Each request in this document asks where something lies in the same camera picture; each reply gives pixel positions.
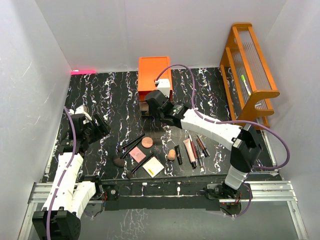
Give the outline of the round peach powder compact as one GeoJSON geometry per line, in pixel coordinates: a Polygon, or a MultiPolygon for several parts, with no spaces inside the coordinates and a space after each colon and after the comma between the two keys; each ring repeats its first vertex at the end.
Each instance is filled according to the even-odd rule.
{"type": "Polygon", "coordinates": [[[141,144],[144,148],[149,149],[153,146],[154,141],[151,137],[144,137],[141,141],[141,144]]]}

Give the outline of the pink square blush palette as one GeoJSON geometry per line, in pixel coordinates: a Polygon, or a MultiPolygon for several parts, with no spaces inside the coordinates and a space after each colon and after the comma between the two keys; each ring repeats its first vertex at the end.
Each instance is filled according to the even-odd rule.
{"type": "Polygon", "coordinates": [[[146,155],[136,146],[133,148],[130,152],[129,155],[137,162],[140,163],[146,155]]]}

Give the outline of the clear acrylic drawer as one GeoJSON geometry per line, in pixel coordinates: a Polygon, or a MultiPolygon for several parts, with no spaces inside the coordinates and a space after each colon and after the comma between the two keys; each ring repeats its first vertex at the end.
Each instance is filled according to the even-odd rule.
{"type": "Polygon", "coordinates": [[[149,105],[147,104],[146,101],[139,101],[139,109],[143,117],[152,116],[152,113],[149,110],[149,105]]]}

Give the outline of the beige makeup sponge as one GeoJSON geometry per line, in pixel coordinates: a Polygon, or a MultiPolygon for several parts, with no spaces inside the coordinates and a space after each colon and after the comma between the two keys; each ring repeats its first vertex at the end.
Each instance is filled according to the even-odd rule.
{"type": "Polygon", "coordinates": [[[170,149],[167,154],[167,160],[168,161],[174,161],[176,159],[176,152],[174,149],[170,149]]]}

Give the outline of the white square compact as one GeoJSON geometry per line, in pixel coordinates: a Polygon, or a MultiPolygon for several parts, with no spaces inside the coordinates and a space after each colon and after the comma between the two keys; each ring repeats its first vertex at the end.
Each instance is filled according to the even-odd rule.
{"type": "Polygon", "coordinates": [[[151,157],[142,167],[151,178],[154,178],[165,168],[155,156],[151,157]]]}

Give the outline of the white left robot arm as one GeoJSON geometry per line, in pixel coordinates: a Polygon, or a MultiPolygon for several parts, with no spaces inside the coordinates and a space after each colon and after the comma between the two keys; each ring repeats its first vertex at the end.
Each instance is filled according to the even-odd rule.
{"type": "Polygon", "coordinates": [[[86,106],[68,110],[68,131],[61,138],[58,167],[52,187],[41,210],[35,211],[32,224],[41,240],[77,240],[81,217],[90,200],[107,200],[98,175],[78,172],[89,146],[106,137],[111,129],[98,115],[90,116],[86,106]]]}

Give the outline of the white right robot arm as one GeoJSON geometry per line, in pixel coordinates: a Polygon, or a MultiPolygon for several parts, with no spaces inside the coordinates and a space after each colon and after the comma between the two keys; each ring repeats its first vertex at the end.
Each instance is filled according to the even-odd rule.
{"type": "Polygon", "coordinates": [[[148,93],[144,100],[152,116],[162,123],[193,131],[230,150],[230,168],[223,183],[213,190],[205,189],[205,191],[215,198],[233,199],[240,194],[241,185],[262,151],[261,141],[254,126],[248,123],[243,127],[224,124],[215,118],[198,113],[186,103],[172,103],[160,90],[148,93]]]}

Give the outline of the pink lip gloss tube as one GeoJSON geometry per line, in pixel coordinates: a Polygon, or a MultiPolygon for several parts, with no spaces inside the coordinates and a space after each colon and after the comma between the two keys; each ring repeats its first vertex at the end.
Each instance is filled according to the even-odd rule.
{"type": "Polygon", "coordinates": [[[193,149],[191,146],[191,141],[188,138],[188,139],[184,140],[183,143],[184,143],[191,167],[192,167],[192,169],[195,169],[197,167],[197,163],[196,163],[196,159],[195,159],[193,149]]]}

